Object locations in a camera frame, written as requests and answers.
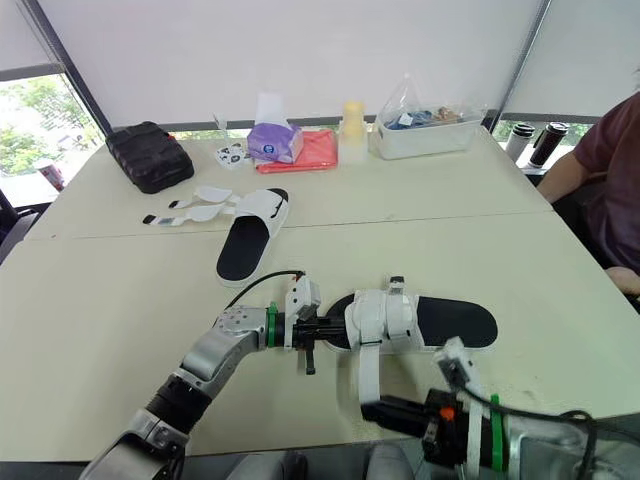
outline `black pouch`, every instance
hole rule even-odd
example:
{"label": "black pouch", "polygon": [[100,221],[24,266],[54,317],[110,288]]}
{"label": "black pouch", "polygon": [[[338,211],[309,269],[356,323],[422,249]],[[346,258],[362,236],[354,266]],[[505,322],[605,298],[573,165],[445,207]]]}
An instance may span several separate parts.
{"label": "black pouch", "polygon": [[159,192],[193,176],[187,152],[153,122],[114,132],[106,143],[129,180],[144,193]]}

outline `bottle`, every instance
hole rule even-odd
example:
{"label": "bottle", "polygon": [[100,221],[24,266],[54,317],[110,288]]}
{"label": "bottle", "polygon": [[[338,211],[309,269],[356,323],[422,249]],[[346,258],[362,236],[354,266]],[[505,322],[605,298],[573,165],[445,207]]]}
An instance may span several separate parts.
{"label": "bottle", "polygon": [[564,123],[549,123],[533,144],[534,151],[529,160],[529,166],[542,168],[544,162],[547,161],[549,155],[555,150],[568,131],[569,127]]}
{"label": "bottle", "polygon": [[338,129],[338,163],[363,163],[369,156],[368,150],[364,104],[362,102],[346,102]]}
{"label": "bottle", "polygon": [[535,129],[528,123],[518,123],[509,134],[505,151],[514,162],[518,161],[523,150],[533,137]]}

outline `maroon shirt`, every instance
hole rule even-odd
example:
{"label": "maroon shirt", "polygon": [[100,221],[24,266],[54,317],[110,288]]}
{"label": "maroon shirt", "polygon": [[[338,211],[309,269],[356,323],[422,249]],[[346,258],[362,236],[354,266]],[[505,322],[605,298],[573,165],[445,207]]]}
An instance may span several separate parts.
{"label": "maroon shirt", "polygon": [[640,274],[640,92],[602,117],[574,154],[590,172],[607,172],[586,207],[593,239],[615,265]]}

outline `cup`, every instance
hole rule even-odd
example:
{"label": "cup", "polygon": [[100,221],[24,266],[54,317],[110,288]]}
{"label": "cup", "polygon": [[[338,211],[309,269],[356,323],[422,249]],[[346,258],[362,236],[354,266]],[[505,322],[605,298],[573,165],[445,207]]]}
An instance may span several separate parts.
{"label": "cup", "polygon": [[535,128],[528,123],[518,123],[513,127],[509,134],[509,140],[507,140],[507,146],[505,147],[505,151],[511,160],[516,162],[520,155],[522,155],[529,140],[533,137],[534,131]]}
{"label": "cup", "polygon": [[64,190],[64,177],[51,160],[39,160],[34,167],[53,185],[53,188],[59,192]]}
{"label": "cup", "polygon": [[533,144],[534,150],[529,160],[529,166],[541,168],[568,131],[569,127],[565,123],[549,123]]}

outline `white table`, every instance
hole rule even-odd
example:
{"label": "white table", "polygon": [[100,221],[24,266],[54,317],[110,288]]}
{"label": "white table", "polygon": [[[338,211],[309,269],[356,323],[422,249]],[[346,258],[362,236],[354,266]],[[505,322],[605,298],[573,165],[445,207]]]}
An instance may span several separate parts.
{"label": "white table", "polygon": [[[0,460],[87,460],[113,440],[234,295],[214,273],[225,236],[18,245],[0,268],[0,425],[10,432]],[[283,268],[319,283],[322,312],[392,274],[416,293],[484,305],[499,336],[473,358],[486,391],[506,403],[638,410],[638,317],[552,212],[288,228],[264,271]],[[285,288],[265,282],[244,303],[282,307]],[[444,387],[431,361],[386,358],[383,393],[421,400]],[[315,376],[295,352],[247,357],[196,427],[191,453],[396,437],[362,420],[354,363],[322,345]]]}
{"label": "white table", "polygon": [[[175,233],[144,225],[147,214],[175,216],[172,200],[190,198],[198,185],[289,192],[286,228],[390,220],[468,217],[550,211],[514,163],[485,129],[468,151],[384,161],[371,155],[364,165],[336,170],[263,175],[247,165],[228,171],[214,159],[221,143],[185,141],[196,175],[154,195],[141,193],[105,147],[77,174],[28,239],[86,238]],[[226,231],[231,220],[187,223],[181,232]]]}

